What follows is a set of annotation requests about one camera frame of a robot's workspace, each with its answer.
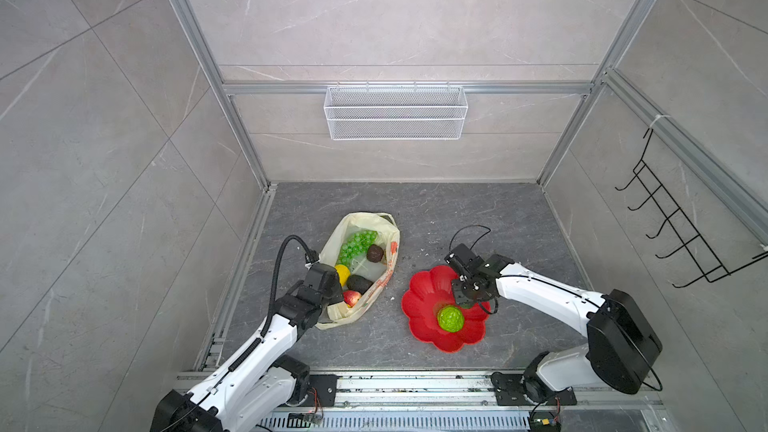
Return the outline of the red flower-shaped plate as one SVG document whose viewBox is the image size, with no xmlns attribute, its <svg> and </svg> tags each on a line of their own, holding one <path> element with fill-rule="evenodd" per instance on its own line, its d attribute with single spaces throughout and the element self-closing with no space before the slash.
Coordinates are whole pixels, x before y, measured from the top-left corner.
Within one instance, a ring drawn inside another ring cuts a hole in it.
<svg viewBox="0 0 768 432">
<path fill-rule="evenodd" d="M 418 272 L 401 301 L 411 334 L 444 353 L 481 342 L 490 312 L 488 302 L 470 308 L 458 305 L 452 288 L 457 278 L 458 274 L 447 265 Z"/>
</svg>

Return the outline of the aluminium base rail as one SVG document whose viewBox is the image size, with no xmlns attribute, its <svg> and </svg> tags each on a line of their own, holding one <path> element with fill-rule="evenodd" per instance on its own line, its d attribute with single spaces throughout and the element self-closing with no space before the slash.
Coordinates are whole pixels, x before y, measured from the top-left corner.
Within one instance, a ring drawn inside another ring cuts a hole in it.
<svg viewBox="0 0 768 432">
<path fill-rule="evenodd" d="M 569 389 L 528 401 L 519 372 L 323 370 L 299 406 L 277 406 L 258 431 L 672 431 L 659 395 L 608 387 Z"/>
</svg>

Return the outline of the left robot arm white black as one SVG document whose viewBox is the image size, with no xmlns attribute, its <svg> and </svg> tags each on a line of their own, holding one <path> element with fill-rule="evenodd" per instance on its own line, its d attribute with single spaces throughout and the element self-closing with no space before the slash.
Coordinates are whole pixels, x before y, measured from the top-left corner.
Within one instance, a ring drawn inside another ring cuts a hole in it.
<svg viewBox="0 0 768 432">
<path fill-rule="evenodd" d="M 307 394 L 309 367 L 287 352 L 329 305 L 343 302 L 336 269 L 313 263 L 304 280 L 271 302 L 257 331 L 223 365 L 158 403 L 152 431 L 250 431 L 276 407 Z"/>
</svg>

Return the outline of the cream plastic bag orange prints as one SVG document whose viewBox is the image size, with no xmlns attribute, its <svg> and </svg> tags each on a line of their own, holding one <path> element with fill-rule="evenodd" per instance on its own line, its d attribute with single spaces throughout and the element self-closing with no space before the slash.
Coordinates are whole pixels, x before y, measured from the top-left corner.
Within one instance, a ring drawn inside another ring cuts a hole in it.
<svg viewBox="0 0 768 432">
<path fill-rule="evenodd" d="M 378 233 L 375 244 L 385 250 L 386 258 L 381 263 L 369 262 L 366 255 L 352 260 L 349 268 L 351 275 L 363 276 L 374 284 L 365 294 L 362 294 L 361 299 L 352 308 L 349 308 L 345 302 L 329 306 L 326 317 L 316 325 L 319 330 L 329 330 L 359 320 L 373 306 L 394 275 L 401 234 L 394 217 L 384 212 L 354 212 L 344 216 L 320 252 L 320 262 L 335 267 L 338 264 L 337 258 L 342 243 L 352 233 L 362 229 Z"/>
</svg>

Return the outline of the green fake grape bunch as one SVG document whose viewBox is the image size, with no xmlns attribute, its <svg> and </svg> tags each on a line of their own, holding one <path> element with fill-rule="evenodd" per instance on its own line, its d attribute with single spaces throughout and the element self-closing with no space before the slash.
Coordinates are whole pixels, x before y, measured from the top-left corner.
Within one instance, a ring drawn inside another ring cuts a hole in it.
<svg viewBox="0 0 768 432">
<path fill-rule="evenodd" d="M 348 268 L 352 260 L 361 255 L 366 255 L 371 245 L 376 243 L 378 233 L 373 230 L 362 229 L 352 233 L 341 245 L 337 263 Z"/>
</svg>

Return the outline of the light green bumpy fake fruit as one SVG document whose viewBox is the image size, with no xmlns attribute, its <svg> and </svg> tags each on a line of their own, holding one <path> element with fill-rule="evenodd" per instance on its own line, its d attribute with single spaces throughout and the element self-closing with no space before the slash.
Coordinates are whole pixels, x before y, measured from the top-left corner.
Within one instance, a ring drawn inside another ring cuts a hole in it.
<svg viewBox="0 0 768 432">
<path fill-rule="evenodd" d="M 439 328 L 447 333 L 457 333 L 464 328 L 465 318 L 462 309 L 455 305 L 446 305 L 436 315 Z"/>
</svg>

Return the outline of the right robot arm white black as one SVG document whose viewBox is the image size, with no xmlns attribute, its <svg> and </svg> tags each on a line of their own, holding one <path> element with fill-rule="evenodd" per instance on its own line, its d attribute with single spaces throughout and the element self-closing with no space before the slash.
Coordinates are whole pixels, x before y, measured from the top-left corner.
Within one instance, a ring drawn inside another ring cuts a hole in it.
<svg viewBox="0 0 768 432">
<path fill-rule="evenodd" d="M 491 315 L 501 299 L 532 307 L 580 333 L 586 342 L 560 352 L 545 351 L 526 367 L 520 387 L 526 399 L 545 403 L 573 387 L 604 384 L 634 395 L 642 387 L 663 390 L 654 363 L 661 340 L 636 301 L 618 289 L 583 290 L 494 254 L 485 260 L 463 244 L 445 257 L 457 273 L 452 292 L 458 306 L 479 306 Z"/>
</svg>

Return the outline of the round dark brown fake fruit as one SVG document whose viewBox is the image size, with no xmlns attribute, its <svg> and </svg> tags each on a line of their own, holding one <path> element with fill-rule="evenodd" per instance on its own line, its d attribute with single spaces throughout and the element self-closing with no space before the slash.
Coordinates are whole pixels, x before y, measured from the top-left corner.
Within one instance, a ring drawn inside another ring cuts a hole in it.
<svg viewBox="0 0 768 432">
<path fill-rule="evenodd" d="M 371 244 L 366 252 L 366 259 L 372 263 L 381 263 L 386 258 L 385 250 L 377 244 Z"/>
</svg>

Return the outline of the white zip tie upper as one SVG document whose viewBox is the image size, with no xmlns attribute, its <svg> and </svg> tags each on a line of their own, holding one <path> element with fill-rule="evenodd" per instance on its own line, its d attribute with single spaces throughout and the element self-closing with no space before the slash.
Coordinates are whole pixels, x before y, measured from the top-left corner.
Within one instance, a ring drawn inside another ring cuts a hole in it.
<svg viewBox="0 0 768 432">
<path fill-rule="evenodd" d="M 655 124 L 660 120 L 669 118 L 671 118 L 671 116 L 668 114 L 656 114 L 651 123 L 648 125 L 648 130 L 653 130 Z"/>
</svg>

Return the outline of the yellow fake lemon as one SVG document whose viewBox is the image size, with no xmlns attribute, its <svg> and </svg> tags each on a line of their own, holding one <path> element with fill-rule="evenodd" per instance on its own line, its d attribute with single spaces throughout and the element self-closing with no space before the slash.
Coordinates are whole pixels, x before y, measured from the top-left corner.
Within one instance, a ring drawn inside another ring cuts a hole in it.
<svg viewBox="0 0 768 432">
<path fill-rule="evenodd" d="M 349 268 L 346 265 L 344 265 L 344 264 L 336 264 L 335 265 L 335 270 L 336 270 L 337 275 L 338 275 L 339 283 L 340 283 L 341 287 L 344 288 L 346 286 L 346 283 L 347 283 L 349 277 L 351 276 L 351 272 L 350 272 Z"/>
</svg>

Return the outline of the red yellow fake apple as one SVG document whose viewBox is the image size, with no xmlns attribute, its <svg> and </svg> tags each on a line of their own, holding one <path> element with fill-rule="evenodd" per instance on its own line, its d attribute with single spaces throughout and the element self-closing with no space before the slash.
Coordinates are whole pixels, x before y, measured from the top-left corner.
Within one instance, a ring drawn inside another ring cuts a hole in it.
<svg viewBox="0 0 768 432">
<path fill-rule="evenodd" d="M 361 297 L 362 294 L 354 290 L 346 290 L 343 292 L 343 300 L 349 308 L 354 307 Z"/>
</svg>

